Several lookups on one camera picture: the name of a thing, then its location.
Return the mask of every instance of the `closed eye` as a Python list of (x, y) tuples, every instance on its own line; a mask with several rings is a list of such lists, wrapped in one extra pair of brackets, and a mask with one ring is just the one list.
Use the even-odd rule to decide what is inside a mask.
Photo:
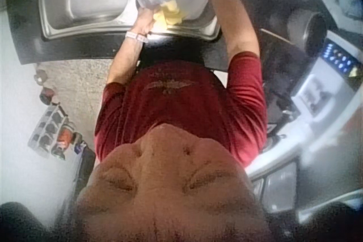
[(101, 179), (112, 187), (131, 192), (136, 188), (136, 184), (129, 172), (124, 168), (111, 168), (102, 173)]
[(235, 176), (230, 172), (216, 171), (213, 173), (202, 175), (201, 177), (197, 177), (196, 179), (192, 179), (193, 181), (191, 181), (187, 187), (189, 190), (195, 190), (195, 189), (201, 188), (203, 186), (212, 184), (221, 179), (224, 180), (225, 178), (232, 178), (232, 177), (235, 177)]

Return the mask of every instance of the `pot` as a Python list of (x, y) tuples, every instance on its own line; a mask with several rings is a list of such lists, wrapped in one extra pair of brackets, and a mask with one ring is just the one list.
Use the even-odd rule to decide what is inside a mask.
[(322, 50), (327, 31), (319, 12), (298, 9), (288, 19), (289, 40), (309, 57), (316, 57)]

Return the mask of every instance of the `kitchen counter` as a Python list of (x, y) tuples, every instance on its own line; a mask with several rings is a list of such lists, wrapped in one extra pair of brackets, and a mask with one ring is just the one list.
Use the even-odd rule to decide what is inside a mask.
[[(256, 28), (267, 28), (285, 35), (284, 26), (272, 26), (270, 17), (275, 12), (288, 14), (299, 7), (319, 10), (328, 21), (334, 23), (320, 0), (244, 0), (246, 9)], [(119, 49), (124, 33), (101, 33), (80, 35), (55, 40), (46, 40), (41, 30), (38, 0), (7, 0), (9, 21), (15, 47), (22, 64), (56, 60), (88, 58), (113, 58)], [(258, 33), (262, 57), (264, 51), (275, 40)], [(162, 36), (152, 39), (141, 53), (143, 61), (163, 59), (195, 60), (215, 70), (227, 70), (227, 55), (224, 40), (219, 35), (216, 41), (207, 42), (195, 38)]]

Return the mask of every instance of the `wrist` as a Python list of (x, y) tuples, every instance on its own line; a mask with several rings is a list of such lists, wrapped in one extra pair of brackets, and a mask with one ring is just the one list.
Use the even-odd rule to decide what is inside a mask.
[(131, 32), (136, 33), (136, 34), (140, 34), (142, 36), (147, 36), (147, 34), (149, 33), (148, 31), (145, 30), (145, 28), (139, 27), (139, 26), (133, 26), (130, 29)]

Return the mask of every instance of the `white wristband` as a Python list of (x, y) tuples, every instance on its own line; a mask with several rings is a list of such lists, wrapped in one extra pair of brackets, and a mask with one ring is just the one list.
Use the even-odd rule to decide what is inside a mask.
[(126, 37), (135, 39), (135, 40), (145, 43), (145, 44), (147, 44), (149, 42), (149, 39), (146, 38), (145, 36), (131, 32), (131, 31), (126, 32)]

